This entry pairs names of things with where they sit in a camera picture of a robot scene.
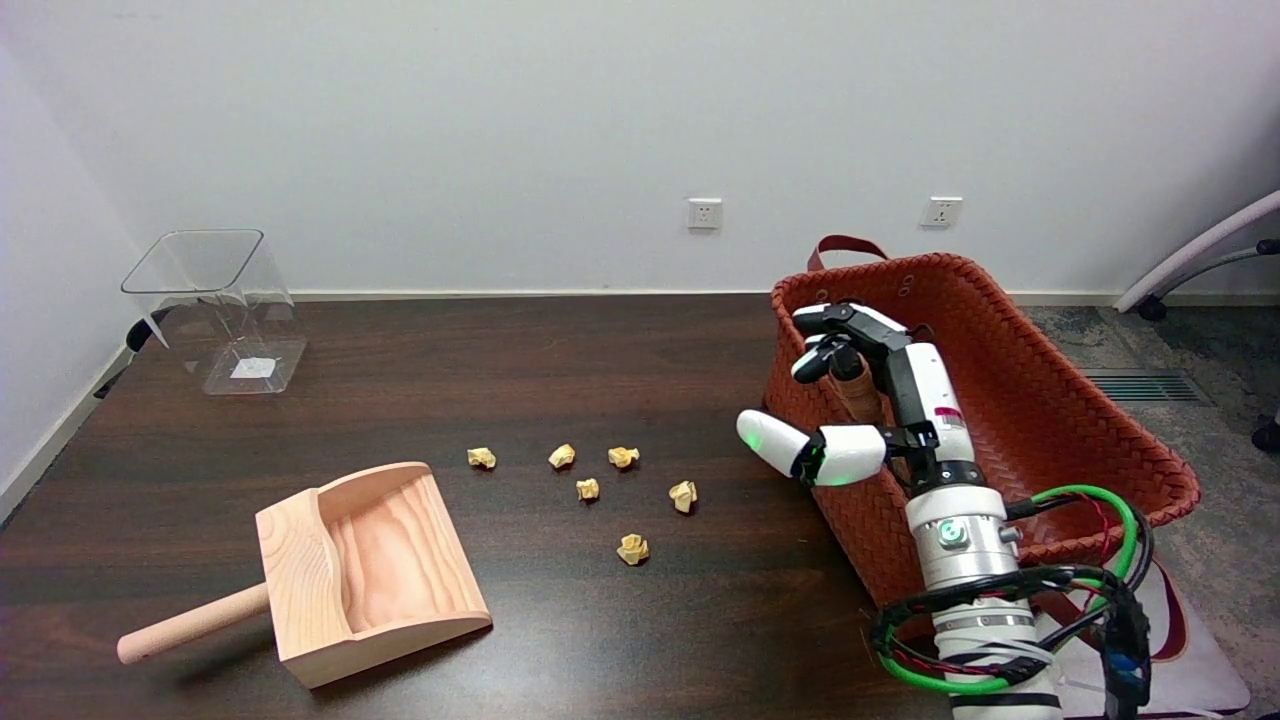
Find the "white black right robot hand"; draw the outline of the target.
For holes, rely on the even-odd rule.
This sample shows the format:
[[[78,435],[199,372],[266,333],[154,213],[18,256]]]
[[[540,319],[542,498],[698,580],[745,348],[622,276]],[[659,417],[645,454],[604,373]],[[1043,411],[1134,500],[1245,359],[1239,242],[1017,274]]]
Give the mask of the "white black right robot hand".
[[[858,304],[800,307],[791,319],[805,351],[791,377],[810,384],[849,379],[852,363],[890,400],[892,424],[841,424],[803,432],[756,410],[739,414],[740,439],[771,468],[806,487],[837,487],[876,477],[895,457],[905,461],[910,497],[943,486],[984,486],[977,452],[947,368],[933,343],[916,342],[905,325]]]

